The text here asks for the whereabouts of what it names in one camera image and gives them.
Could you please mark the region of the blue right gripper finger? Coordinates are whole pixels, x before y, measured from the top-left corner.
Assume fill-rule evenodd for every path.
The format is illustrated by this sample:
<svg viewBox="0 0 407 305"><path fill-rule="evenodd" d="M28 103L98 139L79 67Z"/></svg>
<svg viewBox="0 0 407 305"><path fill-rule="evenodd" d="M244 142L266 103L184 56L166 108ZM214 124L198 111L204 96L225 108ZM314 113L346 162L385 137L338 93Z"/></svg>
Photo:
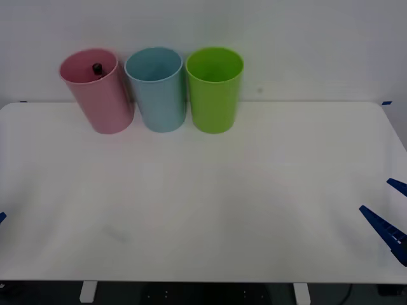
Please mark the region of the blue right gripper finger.
<svg viewBox="0 0 407 305"><path fill-rule="evenodd" d="M373 229L378 233L381 239L390 248L393 256L403 265L406 266L406 234L398 228L378 216L368 207L362 205L360 212L370 223Z"/></svg>
<svg viewBox="0 0 407 305"><path fill-rule="evenodd" d="M388 183L388 185L392 186L394 189L399 191L404 196L407 196L407 184L405 184L404 182L389 178L387 180L387 183Z"/></svg>

